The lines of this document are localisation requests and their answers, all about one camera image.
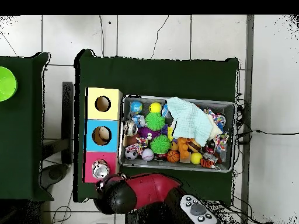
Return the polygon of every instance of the green bowl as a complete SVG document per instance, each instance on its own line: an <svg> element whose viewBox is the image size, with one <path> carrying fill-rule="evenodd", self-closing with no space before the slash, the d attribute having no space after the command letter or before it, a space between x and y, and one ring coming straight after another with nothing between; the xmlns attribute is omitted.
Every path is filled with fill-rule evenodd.
<svg viewBox="0 0 299 224"><path fill-rule="evenodd" d="M0 66L0 102L11 98L17 88L18 83L13 73L8 68Z"/></svg>

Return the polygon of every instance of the black stand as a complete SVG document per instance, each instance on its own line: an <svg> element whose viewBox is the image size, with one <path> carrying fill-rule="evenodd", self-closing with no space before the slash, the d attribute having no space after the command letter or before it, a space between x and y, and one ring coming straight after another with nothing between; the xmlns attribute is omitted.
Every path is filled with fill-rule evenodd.
<svg viewBox="0 0 299 224"><path fill-rule="evenodd" d="M62 164L54 164L42 169L40 181L45 189L61 181L67 174L67 165L72 163L73 103L74 86L72 82L63 82L61 139L45 143L43 146L43 160L57 152L61 152Z"/></svg>

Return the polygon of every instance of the yellow box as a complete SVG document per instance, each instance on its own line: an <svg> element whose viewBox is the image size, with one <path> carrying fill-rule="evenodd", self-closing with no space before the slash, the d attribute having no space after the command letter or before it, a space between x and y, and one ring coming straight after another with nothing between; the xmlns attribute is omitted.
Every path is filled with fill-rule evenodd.
<svg viewBox="0 0 299 224"><path fill-rule="evenodd" d="M122 93L118 89L103 89L98 87L87 88L87 118L89 120L119 120L120 117L120 101ZM101 108L109 102L109 108Z"/></svg>

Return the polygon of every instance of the white controller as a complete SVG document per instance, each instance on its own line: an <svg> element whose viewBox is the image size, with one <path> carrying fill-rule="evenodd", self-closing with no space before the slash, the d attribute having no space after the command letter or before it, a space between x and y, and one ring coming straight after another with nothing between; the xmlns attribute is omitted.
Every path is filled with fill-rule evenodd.
<svg viewBox="0 0 299 224"><path fill-rule="evenodd" d="M216 217L194 196L184 195L180 200L180 207L194 224L217 224L218 222Z"/></svg>

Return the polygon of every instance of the blue box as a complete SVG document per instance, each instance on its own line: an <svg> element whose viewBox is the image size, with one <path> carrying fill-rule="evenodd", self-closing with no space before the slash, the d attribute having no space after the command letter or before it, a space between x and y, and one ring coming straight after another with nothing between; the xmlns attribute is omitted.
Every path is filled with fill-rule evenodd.
<svg viewBox="0 0 299 224"><path fill-rule="evenodd" d="M111 131L111 140L106 145L98 145L92 139L93 130L96 127L107 127ZM87 120L86 151L117 152L118 124L117 121Z"/></svg>

